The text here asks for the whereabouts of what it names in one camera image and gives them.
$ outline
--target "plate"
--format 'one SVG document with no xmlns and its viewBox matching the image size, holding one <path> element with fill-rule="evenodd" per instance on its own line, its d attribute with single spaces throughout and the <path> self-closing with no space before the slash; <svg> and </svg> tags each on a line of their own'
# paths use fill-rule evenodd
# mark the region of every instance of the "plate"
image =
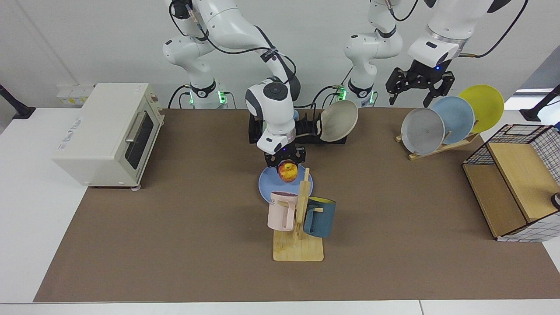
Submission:
<svg viewBox="0 0 560 315">
<path fill-rule="evenodd" d="M 327 107 L 320 118 L 320 122 L 317 121 L 319 138 L 325 142 L 338 141 L 348 136 L 356 126 L 358 107 L 351 101 L 338 101 Z"/>
<path fill-rule="evenodd" d="M 432 109 L 417 108 L 404 118 L 400 133 L 408 151 L 428 155 L 436 151 L 443 142 L 445 125 Z"/>
<path fill-rule="evenodd" d="M 466 138 L 474 125 L 474 111 L 469 103 L 458 96 L 446 96 L 430 108 L 444 121 L 445 134 L 451 131 L 444 139 L 444 144 L 450 145 Z"/>
<path fill-rule="evenodd" d="M 494 127 L 502 118 L 503 97 L 494 87 L 489 85 L 473 85 L 459 94 L 473 108 L 477 124 L 473 132 L 483 132 Z"/>
<path fill-rule="evenodd" d="M 286 183 L 280 179 L 276 168 L 265 168 L 259 177 L 259 192 L 260 195 L 266 202 L 270 202 L 270 193 L 273 191 L 283 191 L 291 192 L 294 194 L 299 194 L 300 192 L 300 181 L 304 179 L 305 167 L 301 164 L 298 165 L 298 174 L 296 180 L 291 183 Z M 309 189 L 309 195 L 313 191 L 313 178 L 309 174 L 309 182 L 311 183 L 311 189 Z"/>
</svg>

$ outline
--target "blue mug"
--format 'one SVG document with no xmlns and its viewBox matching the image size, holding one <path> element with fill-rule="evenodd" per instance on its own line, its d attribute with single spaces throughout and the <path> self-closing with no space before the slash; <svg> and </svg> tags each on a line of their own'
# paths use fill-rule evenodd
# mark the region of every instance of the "blue mug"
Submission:
<svg viewBox="0 0 560 315">
<path fill-rule="evenodd" d="M 304 232 L 326 238 L 333 227 L 334 209 L 337 203 L 326 198 L 309 197 L 305 214 Z"/>
</svg>

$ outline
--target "yellow plate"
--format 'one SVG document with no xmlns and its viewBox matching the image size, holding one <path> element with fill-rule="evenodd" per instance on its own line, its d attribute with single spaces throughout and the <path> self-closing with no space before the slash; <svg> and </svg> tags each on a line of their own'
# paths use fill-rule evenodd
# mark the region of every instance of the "yellow plate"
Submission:
<svg viewBox="0 0 560 315">
<path fill-rule="evenodd" d="M 503 97 L 495 88 L 489 85 L 473 85 L 466 88 L 460 98 L 469 102 L 473 108 L 474 117 L 478 121 L 472 132 L 483 132 L 496 125 L 503 114 Z"/>
</svg>

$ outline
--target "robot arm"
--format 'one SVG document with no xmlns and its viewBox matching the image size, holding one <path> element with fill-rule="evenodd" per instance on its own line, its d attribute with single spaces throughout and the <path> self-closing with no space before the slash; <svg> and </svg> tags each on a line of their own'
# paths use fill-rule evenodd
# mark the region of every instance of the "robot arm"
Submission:
<svg viewBox="0 0 560 315">
<path fill-rule="evenodd" d="M 396 97 L 409 89 L 429 89 L 424 107 L 438 96 L 446 96 L 455 77 L 446 71 L 466 42 L 473 35 L 478 21 L 487 12 L 494 12 L 509 0 L 424 0 L 433 9 L 433 17 L 420 36 L 408 49 L 414 59 L 410 69 L 395 68 L 386 83 L 393 105 Z M 434 85 L 441 81 L 438 88 Z"/>
<path fill-rule="evenodd" d="M 172 5 L 189 37 L 172 39 L 164 45 L 168 60 L 185 68 L 192 86 L 199 85 L 200 92 L 203 87 L 215 86 L 216 82 L 198 57 L 214 48 L 226 52 L 219 47 L 254 50 L 273 75 L 246 92 L 245 101 L 251 114 L 267 123 L 257 146 L 268 154 L 275 154 L 293 142 L 296 133 L 293 101 L 299 96 L 300 83 L 265 33 L 241 15 L 233 0 L 173 0 Z M 195 32 L 204 37 L 194 37 Z M 203 90 L 203 95 L 211 92 Z"/>
<path fill-rule="evenodd" d="M 403 47 L 403 39 L 396 31 L 395 20 L 387 10 L 385 0 L 372 0 L 368 13 L 373 33 L 352 35 L 344 47 L 344 53 L 353 64 L 352 76 L 345 82 L 349 99 L 359 106 L 371 102 L 372 88 L 377 75 L 373 59 L 391 58 L 398 55 Z"/>
<path fill-rule="evenodd" d="M 219 82 L 211 74 L 210 67 L 199 60 L 214 50 L 200 35 L 196 16 L 191 17 L 186 9 L 187 0 L 165 0 L 166 7 L 182 35 L 175 36 L 163 45 L 167 60 L 189 74 L 191 99 L 195 108 L 216 109 L 223 103 Z"/>
<path fill-rule="evenodd" d="M 257 146 L 276 154 L 295 139 L 293 101 L 300 93 L 299 80 L 265 33 L 241 15 L 233 0 L 200 1 L 195 7 L 213 43 L 229 49 L 254 49 L 272 72 L 272 77 L 247 90 L 245 101 L 251 114 L 267 123 Z"/>
</svg>

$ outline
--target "light blue plate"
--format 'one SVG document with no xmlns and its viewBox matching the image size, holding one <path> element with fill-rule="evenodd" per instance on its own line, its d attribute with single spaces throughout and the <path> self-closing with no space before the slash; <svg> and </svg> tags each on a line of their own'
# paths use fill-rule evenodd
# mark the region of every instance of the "light blue plate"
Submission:
<svg viewBox="0 0 560 315">
<path fill-rule="evenodd" d="M 446 96 L 434 104 L 430 109 L 436 112 L 444 121 L 445 134 L 451 134 L 444 140 L 450 145 L 466 138 L 474 126 L 474 111 L 470 104 L 458 96 Z"/>
<path fill-rule="evenodd" d="M 266 202 L 270 202 L 270 193 L 273 191 L 283 191 L 298 194 L 300 192 L 300 181 L 304 179 L 305 168 L 300 164 L 298 166 L 297 178 L 291 183 L 286 183 L 280 179 L 276 168 L 265 168 L 259 177 L 259 192 Z M 313 178 L 309 174 L 309 182 L 311 189 L 309 195 L 313 191 Z"/>
</svg>

